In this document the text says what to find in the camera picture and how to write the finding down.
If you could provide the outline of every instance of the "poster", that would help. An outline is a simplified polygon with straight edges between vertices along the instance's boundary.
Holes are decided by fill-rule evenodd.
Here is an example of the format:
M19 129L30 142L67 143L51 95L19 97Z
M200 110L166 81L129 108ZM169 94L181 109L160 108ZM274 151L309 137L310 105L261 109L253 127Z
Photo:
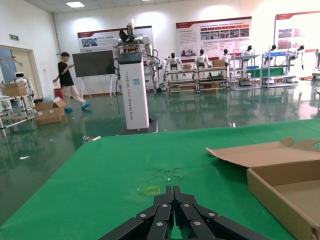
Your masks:
M180 22L176 24L178 54L182 60L194 60L203 49L214 59L228 49L240 54L250 45L252 17Z
M112 39L119 38L119 32L123 30L127 33L126 28L108 29L99 31L87 31L78 33L78 43L81 53L110 51L113 49ZM148 36L153 45L154 39L152 26L138 26L132 30L135 37ZM144 45L141 45L142 52L145 52Z
M304 45L303 65L296 61L296 76L308 77L315 70L316 49L320 48L319 32L315 25L320 11L279 14L275 17L274 44L280 51L295 51Z

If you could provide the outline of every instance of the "black t-shirt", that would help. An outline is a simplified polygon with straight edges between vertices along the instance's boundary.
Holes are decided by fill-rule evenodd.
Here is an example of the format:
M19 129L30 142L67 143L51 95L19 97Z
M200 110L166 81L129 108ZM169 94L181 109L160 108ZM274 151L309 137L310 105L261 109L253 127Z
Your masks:
M70 75L69 69L68 71L66 71L63 75L61 75L64 70L66 69L66 67L68 67L68 65L65 62L59 62L58 63L58 70L59 70L59 77L60 77L60 85L61 87L63 86L73 86L74 81L72 80L72 77Z

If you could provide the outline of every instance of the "ceiling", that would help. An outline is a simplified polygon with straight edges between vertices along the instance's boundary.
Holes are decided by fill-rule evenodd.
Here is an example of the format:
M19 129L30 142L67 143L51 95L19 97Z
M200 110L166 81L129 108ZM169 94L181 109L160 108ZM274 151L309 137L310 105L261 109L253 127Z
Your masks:
M66 13L66 12L79 12L94 9L110 9L110 8L121 8L128 6L139 6L139 5L152 5L162 4L171 2L182 2L188 0L25 0L26 2L37 6L49 13ZM81 2L85 7L71 8L66 3L69 2Z

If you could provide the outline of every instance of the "red stool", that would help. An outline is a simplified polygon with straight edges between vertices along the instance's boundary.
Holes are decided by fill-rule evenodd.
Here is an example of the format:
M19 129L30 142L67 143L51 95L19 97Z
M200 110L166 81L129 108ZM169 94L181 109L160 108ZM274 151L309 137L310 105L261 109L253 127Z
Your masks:
M55 88L53 89L53 91L55 97L60 97L61 99L64 99L62 94L62 88Z

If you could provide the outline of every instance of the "green table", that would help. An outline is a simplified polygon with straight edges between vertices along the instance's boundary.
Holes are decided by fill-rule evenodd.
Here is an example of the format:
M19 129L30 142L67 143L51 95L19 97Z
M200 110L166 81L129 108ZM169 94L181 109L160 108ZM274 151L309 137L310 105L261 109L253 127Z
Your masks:
M245 73L251 74L252 78L260 78L260 75L261 75L260 69L247 70ZM270 68L270 77L284 76L284 75L285 75L285 69L283 67ZM268 77L268 68L262 69L262 76Z
M212 149L317 139L318 119L105 137L84 144L1 228L0 240L96 240L153 204L167 185L270 239L291 235L249 192L246 168ZM179 238L178 231L173 237Z

